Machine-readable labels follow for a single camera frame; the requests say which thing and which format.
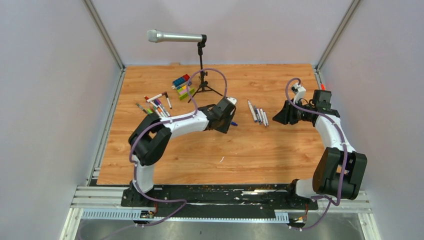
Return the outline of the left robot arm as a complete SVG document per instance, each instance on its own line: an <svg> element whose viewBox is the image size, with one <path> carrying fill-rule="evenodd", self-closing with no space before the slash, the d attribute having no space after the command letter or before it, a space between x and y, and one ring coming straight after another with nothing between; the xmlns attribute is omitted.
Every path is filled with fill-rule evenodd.
<svg viewBox="0 0 424 240"><path fill-rule="evenodd" d="M154 170L162 158L169 141L194 132L217 131L226 134L229 131L236 112L237 99L224 96L217 104L196 106L191 112L160 117L156 113L148 114L130 135L129 161L133 164L131 189L135 190L134 200L140 206L149 206L152 201L175 203L178 199L155 199Z"/></svg>

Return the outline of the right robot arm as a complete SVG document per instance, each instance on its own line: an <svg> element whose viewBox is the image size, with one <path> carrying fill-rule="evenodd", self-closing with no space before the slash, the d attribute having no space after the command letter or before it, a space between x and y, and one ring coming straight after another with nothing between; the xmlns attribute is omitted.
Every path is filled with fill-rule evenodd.
<svg viewBox="0 0 424 240"><path fill-rule="evenodd" d="M300 121L312 123L325 150L312 178L292 181L285 195L286 204L292 209L298 209L306 199L314 199L319 195L356 199L367 166L367 157L357 152L347 140L341 128L340 114L331 107L332 93L316 89L313 98L303 104L306 89L293 87L291 90L294 98L284 102L282 110L272 118L273 121L283 125L294 125Z"/></svg>

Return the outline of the slim white blue marker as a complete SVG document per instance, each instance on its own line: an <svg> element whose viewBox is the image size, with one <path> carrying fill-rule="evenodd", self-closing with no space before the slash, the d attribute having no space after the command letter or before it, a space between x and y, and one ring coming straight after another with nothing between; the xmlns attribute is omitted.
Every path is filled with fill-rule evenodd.
<svg viewBox="0 0 424 240"><path fill-rule="evenodd" d="M269 121L268 121L267 114L266 114L265 111L263 111L263 118L264 118L265 125L268 127L269 126Z"/></svg>

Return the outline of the translucent blue pen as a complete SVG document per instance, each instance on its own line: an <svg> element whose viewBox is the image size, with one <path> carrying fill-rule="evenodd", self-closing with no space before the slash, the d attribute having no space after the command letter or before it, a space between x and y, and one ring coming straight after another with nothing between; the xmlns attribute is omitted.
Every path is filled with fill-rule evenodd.
<svg viewBox="0 0 424 240"><path fill-rule="evenodd" d="M255 105L253 106L253 109L254 109L254 112L255 112L255 115L256 115L257 121L258 121L258 123L261 125L261 124L262 124L262 120L261 120L260 114L259 114L259 112L258 112L258 109L257 109L257 107L256 107Z"/></svg>

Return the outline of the white marker blue end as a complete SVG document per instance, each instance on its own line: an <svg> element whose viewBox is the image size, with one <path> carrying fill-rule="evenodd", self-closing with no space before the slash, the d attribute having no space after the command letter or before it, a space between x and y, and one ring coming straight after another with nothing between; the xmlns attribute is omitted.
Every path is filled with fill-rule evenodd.
<svg viewBox="0 0 424 240"><path fill-rule="evenodd" d="M247 100L247 104L248 104L248 107L249 107L249 110L250 110L250 113L252 115L254 122L257 123L258 118L257 118L256 113L254 111L253 105L251 104L251 102L249 100Z"/></svg>

